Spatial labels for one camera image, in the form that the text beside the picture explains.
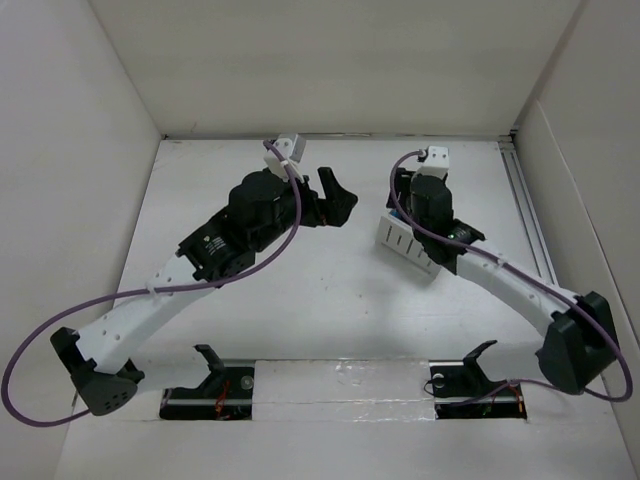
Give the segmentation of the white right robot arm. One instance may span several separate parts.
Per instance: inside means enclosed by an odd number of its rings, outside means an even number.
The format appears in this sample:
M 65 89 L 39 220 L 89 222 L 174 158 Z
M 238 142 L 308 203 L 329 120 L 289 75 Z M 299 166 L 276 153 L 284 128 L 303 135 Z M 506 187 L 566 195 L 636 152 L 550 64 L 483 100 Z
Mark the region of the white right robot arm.
M 578 395 L 615 360 L 603 333 L 618 341 L 609 302 L 549 285 L 489 248 L 482 232 L 454 217 L 446 179 L 399 167 L 387 204 L 405 212 L 426 256 L 470 281 L 525 318 L 543 337 L 536 352 L 548 382 Z

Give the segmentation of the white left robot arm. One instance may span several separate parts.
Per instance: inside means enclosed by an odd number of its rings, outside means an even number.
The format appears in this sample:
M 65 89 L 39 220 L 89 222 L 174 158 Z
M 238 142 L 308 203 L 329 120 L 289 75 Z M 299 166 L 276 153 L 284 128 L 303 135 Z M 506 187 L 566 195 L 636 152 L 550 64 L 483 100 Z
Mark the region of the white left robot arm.
M 318 170 L 324 192 L 302 178 L 290 184 L 268 169 L 246 175 L 227 205 L 191 233 L 148 283 L 93 323 L 62 327 L 50 338 L 79 397 L 95 416 L 110 414 L 136 394 L 165 389 L 216 394 L 224 365 L 204 343 L 183 355 L 139 355 L 139 347 L 175 316 L 226 279 L 255 264 L 257 253 L 296 226 L 341 227 L 357 204 L 328 167 Z

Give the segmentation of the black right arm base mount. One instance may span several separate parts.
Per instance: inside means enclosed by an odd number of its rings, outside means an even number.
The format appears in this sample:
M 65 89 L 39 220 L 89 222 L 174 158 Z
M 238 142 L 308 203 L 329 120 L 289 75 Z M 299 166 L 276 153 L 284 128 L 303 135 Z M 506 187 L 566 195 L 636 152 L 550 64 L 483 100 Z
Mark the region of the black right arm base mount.
M 518 383 L 492 381 L 479 365 L 481 354 L 497 343 L 485 341 L 459 360 L 430 360 L 423 392 L 434 399 L 437 420 L 527 419 Z

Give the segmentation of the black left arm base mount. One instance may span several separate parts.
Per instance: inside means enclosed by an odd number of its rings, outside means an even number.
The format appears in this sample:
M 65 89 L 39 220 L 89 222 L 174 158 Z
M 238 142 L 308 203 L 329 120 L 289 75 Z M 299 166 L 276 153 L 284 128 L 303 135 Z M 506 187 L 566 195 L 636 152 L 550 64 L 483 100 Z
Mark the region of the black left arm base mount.
M 194 349 L 207 364 L 207 375 L 193 388 L 165 389 L 159 417 L 172 421 L 244 421 L 252 419 L 255 360 L 222 360 L 206 344 Z

